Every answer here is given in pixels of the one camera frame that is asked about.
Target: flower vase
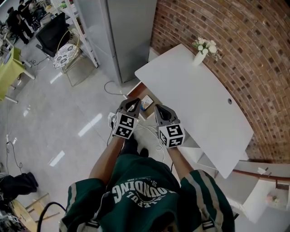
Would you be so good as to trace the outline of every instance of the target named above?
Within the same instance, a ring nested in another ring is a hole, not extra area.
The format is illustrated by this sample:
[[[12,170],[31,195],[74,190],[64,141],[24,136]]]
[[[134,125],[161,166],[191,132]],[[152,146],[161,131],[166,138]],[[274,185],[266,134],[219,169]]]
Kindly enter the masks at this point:
[[[193,65],[198,66],[204,60],[206,55],[207,55],[206,53],[202,54],[202,52],[199,51],[193,60]]]

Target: tiled floor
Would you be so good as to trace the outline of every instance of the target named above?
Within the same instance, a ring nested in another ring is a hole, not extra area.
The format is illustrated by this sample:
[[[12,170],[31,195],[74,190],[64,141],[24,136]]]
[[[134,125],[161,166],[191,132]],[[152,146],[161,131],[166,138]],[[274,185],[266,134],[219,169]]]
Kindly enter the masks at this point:
[[[34,38],[28,46],[22,41],[16,47],[22,49],[22,56],[36,62],[45,55],[35,47]],[[39,190],[18,200],[27,206],[34,198],[49,193],[49,201],[67,204],[68,187],[76,181],[86,179],[98,157],[106,147],[110,134],[107,117],[115,112],[123,96],[110,95],[104,91],[109,81],[99,69],[81,84],[71,87],[65,75],[53,68],[52,62],[45,60],[38,67],[33,66],[36,79],[33,81],[22,76],[22,82],[16,81],[16,90],[9,95],[19,100],[18,104],[0,102],[0,161],[6,164],[6,134],[14,145],[16,159],[22,162],[23,172],[31,171],[38,183]],[[115,93],[126,94],[138,83],[135,79],[122,87],[109,83],[107,89]],[[163,152],[157,151],[156,138],[147,130],[139,130],[136,137],[140,148],[146,146],[150,156],[162,161]],[[64,156],[50,166],[51,160],[58,154]],[[171,159],[165,152],[164,162],[171,165]],[[20,174],[12,153],[8,155],[9,174]],[[61,212],[59,217],[43,223],[42,231],[56,231],[58,221],[63,215],[61,209],[52,207],[51,213]]]

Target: green jersey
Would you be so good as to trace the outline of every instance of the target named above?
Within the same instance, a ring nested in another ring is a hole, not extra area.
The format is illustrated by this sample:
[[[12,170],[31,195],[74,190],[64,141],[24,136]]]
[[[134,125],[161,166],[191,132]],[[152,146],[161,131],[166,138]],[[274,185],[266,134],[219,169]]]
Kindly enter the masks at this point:
[[[180,184],[167,165],[121,155],[107,186],[86,179],[68,190],[60,231],[233,232],[232,209],[214,179],[195,170]]]

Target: refrigerator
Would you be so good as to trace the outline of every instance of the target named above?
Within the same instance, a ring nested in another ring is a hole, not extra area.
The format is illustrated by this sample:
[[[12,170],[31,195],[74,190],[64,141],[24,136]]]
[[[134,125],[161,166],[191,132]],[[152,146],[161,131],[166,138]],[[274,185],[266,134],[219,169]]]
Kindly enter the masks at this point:
[[[74,0],[101,69],[122,84],[147,64],[157,0]]]

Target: white tabletop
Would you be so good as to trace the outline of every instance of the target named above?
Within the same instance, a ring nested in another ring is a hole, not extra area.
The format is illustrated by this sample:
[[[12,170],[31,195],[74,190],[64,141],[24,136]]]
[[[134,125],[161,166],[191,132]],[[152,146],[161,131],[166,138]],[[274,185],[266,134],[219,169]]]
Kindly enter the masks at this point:
[[[193,58],[180,44],[135,75],[176,112],[186,131],[226,178],[243,156],[253,130],[216,76],[203,63],[195,67]]]

